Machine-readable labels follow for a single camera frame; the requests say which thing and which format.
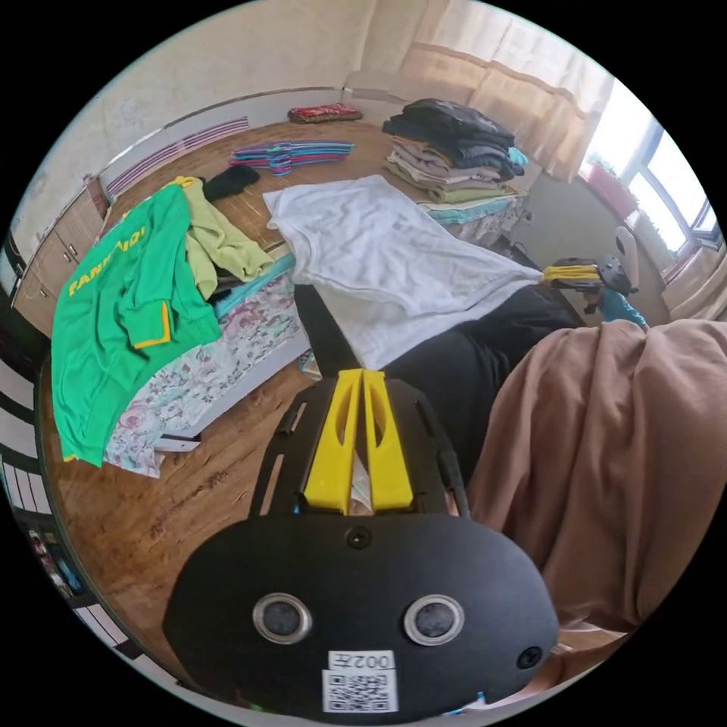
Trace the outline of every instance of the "curtain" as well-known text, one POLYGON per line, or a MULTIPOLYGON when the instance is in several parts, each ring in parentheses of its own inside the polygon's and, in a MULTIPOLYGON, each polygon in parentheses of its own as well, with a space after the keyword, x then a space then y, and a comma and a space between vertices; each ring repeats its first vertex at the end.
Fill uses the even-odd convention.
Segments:
POLYGON ((727 309, 727 250, 700 248, 661 294, 672 320, 718 320, 727 309))
POLYGON ((527 20, 475 0, 428 0, 389 93, 477 108, 569 182, 612 88, 603 67, 527 20))

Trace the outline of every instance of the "black metal plate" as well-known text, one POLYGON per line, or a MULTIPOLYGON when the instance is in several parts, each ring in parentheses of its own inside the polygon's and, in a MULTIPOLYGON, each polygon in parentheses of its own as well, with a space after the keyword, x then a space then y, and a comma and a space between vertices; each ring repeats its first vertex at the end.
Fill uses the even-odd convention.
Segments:
POLYGON ((518 656, 544 655, 557 642, 557 618, 529 558, 502 535, 445 515, 254 518, 219 532, 187 561, 174 586, 164 633, 204 690, 240 694, 278 713, 322 722, 409 722, 456 710, 484 692, 499 700, 525 687, 518 656), (369 529, 363 550, 346 543, 350 528, 369 529), (313 628, 281 646, 260 636, 252 610, 276 591, 301 599, 313 628), (427 594, 455 598, 462 632, 439 647, 404 633, 407 607, 427 594), (322 671, 329 651, 391 650, 397 713, 323 712, 322 671))

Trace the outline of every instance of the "black cloth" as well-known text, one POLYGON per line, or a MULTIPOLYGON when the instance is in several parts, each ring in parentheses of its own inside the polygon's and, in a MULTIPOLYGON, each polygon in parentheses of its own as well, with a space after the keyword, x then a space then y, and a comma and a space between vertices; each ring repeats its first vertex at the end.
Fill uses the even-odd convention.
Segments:
POLYGON ((474 139, 483 144, 491 143, 493 146, 503 147, 505 150, 515 146, 515 135, 511 131, 486 117, 481 111, 453 101, 421 98, 404 106, 401 115, 445 136, 474 139))
MULTIPOLYGON (((295 287, 295 303, 323 376, 360 364, 311 285, 295 287)), ((465 483, 485 441, 490 411, 505 379, 528 351, 573 319, 539 285, 520 289, 479 320, 420 343, 384 368, 421 391, 437 413, 457 454, 465 483)))
POLYGON ((235 164, 232 167, 227 167, 217 176, 213 176, 212 179, 199 177, 200 182, 202 182, 202 193, 208 202, 216 202, 218 199, 238 195, 245 187, 254 184, 259 179, 260 175, 246 164, 235 164))
POLYGON ((472 139, 438 133, 427 125, 405 119, 398 114, 382 125, 382 131, 390 136, 403 136, 418 142, 426 142, 444 154, 454 169, 473 169, 474 167, 493 167, 500 173, 502 182, 509 182, 515 176, 522 176, 525 170, 513 164, 507 151, 472 139))

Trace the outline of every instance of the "stack of folded clothes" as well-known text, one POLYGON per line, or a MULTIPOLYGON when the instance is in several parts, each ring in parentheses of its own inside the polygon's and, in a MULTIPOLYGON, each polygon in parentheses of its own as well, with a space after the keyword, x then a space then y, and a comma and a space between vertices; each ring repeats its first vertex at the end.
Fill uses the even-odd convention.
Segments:
POLYGON ((427 190, 435 219, 442 212, 441 221, 476 220, 517 195, 507 183, 524 174, 527 157, 511 132, 476 109, 424 98, 404 106, 382 130, 393 137, 384 167, 427 190))

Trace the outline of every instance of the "beige blanket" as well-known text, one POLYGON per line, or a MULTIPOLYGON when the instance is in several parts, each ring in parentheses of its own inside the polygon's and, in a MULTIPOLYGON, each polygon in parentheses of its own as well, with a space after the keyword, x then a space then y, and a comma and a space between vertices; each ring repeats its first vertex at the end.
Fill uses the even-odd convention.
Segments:
POLYGON ((473 517, 540 569, 564 625, 631 632, 677 582, 727 481, 727 325, 549 335, 498 394, 473 517))

